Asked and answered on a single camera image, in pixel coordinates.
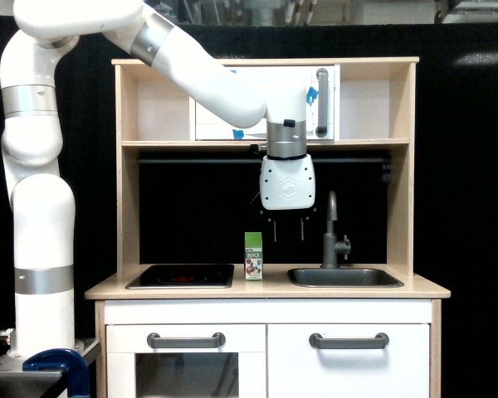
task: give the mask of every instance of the stovetop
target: stovetop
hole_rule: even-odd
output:
[[[152,265],[126,289],[230,288],[232,264]]]

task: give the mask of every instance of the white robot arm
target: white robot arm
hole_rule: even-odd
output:
[[[62,137],[54,71],[79,35],[103,32],[229,124],[248,128],[265,118],[264,207],[313,205],[305,87],[256,92],[142,0],[16,0],[13,11],[21,31],[3,52],[0,69],[6,115],[2,154],[14,220],[17,338],[10,356],[75,344],[75,203],[59,177]]]

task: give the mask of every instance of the juice label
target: juice label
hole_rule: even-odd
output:
[[[261,280],[264,268],[261,248],[246,248],[246,279]]]

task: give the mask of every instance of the stainless steel sink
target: stainless steel sink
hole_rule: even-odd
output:
[[[288,271],[291,282],[306,288],[398,288],[404,284],[381,269],[297,268]]]

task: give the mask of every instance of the juice box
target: juice box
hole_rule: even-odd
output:
[[[246,280],[262,280],[264,258],[262,255],[262,233],[246,232],[245,256]]]

